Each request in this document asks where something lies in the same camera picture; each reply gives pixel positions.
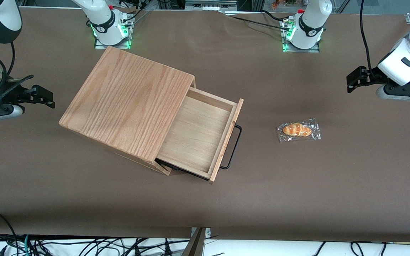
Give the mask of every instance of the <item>metal mounting plate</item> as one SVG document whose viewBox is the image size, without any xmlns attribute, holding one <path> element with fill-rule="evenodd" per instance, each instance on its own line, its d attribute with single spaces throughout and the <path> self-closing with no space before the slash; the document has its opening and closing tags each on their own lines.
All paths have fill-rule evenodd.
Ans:
<svg viewBox="0 0 410 256">
<path fill-rule="evenodd" d="M 129 14 L 129 13 L 124 13 L 124 15 L 127 16 L 126 19 L 130 19 L 129 21 L 126 21 L 125 23 L 123 23 L 123 25 L 129 25 L 129 27 L 127 28 L 123 28 L 123 32 L 127 32 L 127 37 L 124 38 L 123 40 L 121 40 L 121 42 L 119 42 L 116 45 L 112 45 L 112 47 L 115 47 L 117 49 L 130 49 L 131 45 L 132 45 L 132 34 L 134 33 L 134 23 L 135 23 L 135 18 L 133 18 L 133 16 L 135 14 Z M 102 44 L 96 36 L 94 36 L 96 39 L 94 41 L 94 48 L 95 49 L 106 49 L 107 45 Z"/>
<path fill-rule="evenodd" d="M 292 24 L 288 23 L 288 22 L 283 22 L 280 21 L 279 22 L 280 27 L 283 28 L 291 28 Z M 312 48 L 309 49 L 300 49 L 295 47 L 289 40 L 286 39 L 287 34 L 289 33 L 289 31 L 285 31 L 283 29 L 281 29 L 281 38 L 283 41 L 283 52 L 309 52 L 309 53 L 318 53 L 319 52 L 319 42 L 317 42 Z"/>
</svg>

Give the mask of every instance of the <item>wooden box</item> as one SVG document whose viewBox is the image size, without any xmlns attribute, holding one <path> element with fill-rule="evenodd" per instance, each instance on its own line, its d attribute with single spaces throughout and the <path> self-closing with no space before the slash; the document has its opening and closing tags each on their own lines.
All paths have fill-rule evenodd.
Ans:
<svg viewBox="0 0 410 256">
<path fill-rule="evenodd" d="M 153 170 L 213 182 L 243 100 L 195 88 L 193 75 L 108 47 L 59 124 Z"/>
</svg>

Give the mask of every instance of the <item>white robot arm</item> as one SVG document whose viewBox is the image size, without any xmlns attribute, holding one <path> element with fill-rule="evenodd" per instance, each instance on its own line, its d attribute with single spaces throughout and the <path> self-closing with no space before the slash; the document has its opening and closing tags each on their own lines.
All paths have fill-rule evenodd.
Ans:
<svg viewBox="0 0 410 256">
<path fill-rule="evenodd" d="M 295 26 L 286 39 L 300 49 L 313 47 L 320 40 L 325 21 L 332 10 L 330 0 L 311 0 L 304 13 L 293 16 Z"/>
<path fill-rule="evenodd" d="M 128 36 L 123 26 L 127 26 L 127 13 L 110 9 L 104 0 L 72 0 L 85 12 L 91 22 L 97 39 L 108 46 L 116 45 Z"/>
<path fill-rule="evenodd" d="M 94 34 L 104 45 L 115 45 L 128 36 L 126 13 L 110 8 L 104 0 L 72 0 L 77 3 L 90 20 Z M 16 0 L 0 0 L 0 43 L 13 42 L 21 32 L 22 21 Z M 13 79 L 10 68 L 0 63 L 0 120 L 14 118 L 24 112 L 21 103 L 41 103 L 54 108 L 52 92 L 39 85 L 25 89 L 21 83 L 31 79 Z"/>
<path fill-rule="evenodd" d="M 347 77 L 348 92 L 360 86 L 383 84 L 381 98 L 410 100 L 410 32 L 398 40 L 376 68 L 358 67 Z"/>
</svg>

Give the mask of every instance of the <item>croissant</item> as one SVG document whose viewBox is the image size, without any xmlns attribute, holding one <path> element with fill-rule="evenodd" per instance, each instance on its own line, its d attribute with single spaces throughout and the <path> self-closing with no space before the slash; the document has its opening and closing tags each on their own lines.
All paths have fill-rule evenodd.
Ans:
<svg viewBox="0 0 410 256">
<path fill-rule="evenodd" d="M 312 130 L 301 123 L 293 123 L 284 127 L 283 133 L 290 136 L 306 137 L 311 135 Z"/>
</svg>

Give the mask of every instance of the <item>black metal handle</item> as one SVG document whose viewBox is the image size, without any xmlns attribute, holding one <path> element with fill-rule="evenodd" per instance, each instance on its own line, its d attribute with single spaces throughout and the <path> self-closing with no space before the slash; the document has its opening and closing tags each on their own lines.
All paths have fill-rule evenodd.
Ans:
<svg viewBox="0 0 410 256">
<path fill-rule="evenodd" d="M 232 155 L 231 155 L 231 158 L 229 159 L 229 163 L 227 164 L 227 166 L 222 166 L 222 165 L 221 165 L 221 166 L 219 167 L 219 168 L 224 169 L 224 170 L 228 169 L 228 168 L 231 166 L 231 162 L 232 162 L 232 159 L 233 159 L 233 155 L 234 155 L 234 153 L 235 153 L 236 146 L 238 145 L 238 140 L 240 139 L 241 132 L 243 131 L 243 129 L 241 128 L 240 125 L 237 125 L 237 124 L 236 124 L 236 125 L 235 125 L 235 128 L 239 129 L 240 132 L 238 133 L 238 137 L 236 137 L 235 147 L 234 147 L 234 150 L 232 151 Z"/>
</svg>

